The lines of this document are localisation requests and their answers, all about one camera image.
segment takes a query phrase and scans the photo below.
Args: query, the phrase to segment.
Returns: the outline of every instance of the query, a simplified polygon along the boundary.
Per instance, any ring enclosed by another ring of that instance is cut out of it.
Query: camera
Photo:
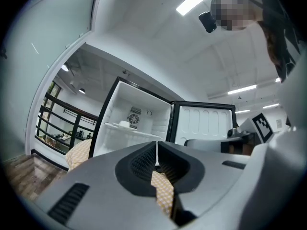
[[[208,33],[211,33],[216,29],[215,19],[211,16],[210,12],[202,13],[198,18]]]

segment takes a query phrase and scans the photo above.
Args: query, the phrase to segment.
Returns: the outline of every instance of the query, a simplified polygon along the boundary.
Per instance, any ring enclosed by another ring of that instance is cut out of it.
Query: refrigerator fan
[[[129,116],[129,123],[131,123],[132,125],[137,124],[140,121],[140,118],[137,114],[132,113]]]

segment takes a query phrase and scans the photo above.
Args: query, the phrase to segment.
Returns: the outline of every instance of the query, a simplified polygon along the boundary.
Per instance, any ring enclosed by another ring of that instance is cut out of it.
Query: beige cloth
[[[69,171],[88,160],[91,142],[92,139],[81,141],[66,153],[65,159],[69,165]]]
[[[66,153],[65,159],[69,165],[69,171],[88,160],[91,142],[91,139],[84,140]],[[162,211],[170,217],[174,197],[174,188],[172,184],[164,173],[153,171],[151,185],[157,189],[157,204],[161,207]]]
[[[157,189],[157,204],[170,217],[173,206],[174,187],[164,173],[158,173],[157,171],[153,171],[151,185]]]

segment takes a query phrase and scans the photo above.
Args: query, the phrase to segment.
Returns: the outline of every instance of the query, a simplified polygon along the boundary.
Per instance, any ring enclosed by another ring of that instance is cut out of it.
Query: wooden floor
[[[31,201],[67,173],[36,154],[11,159],[3,167],[15,192]]]

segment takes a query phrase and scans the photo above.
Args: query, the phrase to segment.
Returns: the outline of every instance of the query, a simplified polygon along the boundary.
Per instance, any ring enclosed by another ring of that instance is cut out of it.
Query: window
[[[57,97],[59,95],[60,90],[61,88],[54,81],[52,81],[47,90],[47,93],[51,94],[54,97]],[[52,110],[53,105],[54,103],[51,100],[48,100],[46,97],[44,97],[42,106],[45,106]]]

